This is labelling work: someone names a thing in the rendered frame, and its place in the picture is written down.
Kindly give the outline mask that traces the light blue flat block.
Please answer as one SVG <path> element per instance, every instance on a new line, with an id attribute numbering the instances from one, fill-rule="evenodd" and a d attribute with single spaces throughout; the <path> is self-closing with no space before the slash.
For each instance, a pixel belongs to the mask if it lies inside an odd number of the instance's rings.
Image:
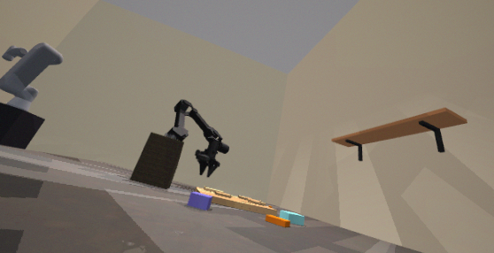
<path id="1" fill-rule="evenodd" d="M 305 217 L 298 215 L 295 212 L 290 212 L 290 211 L 280 211 L 280 217 L 281 219 L 286 219 L 290 221 L 290 223 L 297 224 L 297 225 L 304 225 Z"/>

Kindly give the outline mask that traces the purple block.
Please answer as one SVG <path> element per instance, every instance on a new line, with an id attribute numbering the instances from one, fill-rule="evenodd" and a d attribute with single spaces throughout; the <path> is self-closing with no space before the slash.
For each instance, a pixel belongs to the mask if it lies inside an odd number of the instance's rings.
<path id="1" fill-rule="evenodd" d="M 190 192 L 188 205 L 200 210 L 207 211 L 210 209 L 212 195 L 206 195 L 198 192 Z"/>

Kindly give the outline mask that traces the orange flat block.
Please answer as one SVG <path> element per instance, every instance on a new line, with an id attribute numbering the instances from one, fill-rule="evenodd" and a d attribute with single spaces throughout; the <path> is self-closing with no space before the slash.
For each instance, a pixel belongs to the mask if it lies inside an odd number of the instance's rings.
<path id="1" fill-rule="evenodd" d="M 276 224 L 277 226 L 290 226 L 290 221 L 273 215 L 266 215 L 266 221 Z"/>

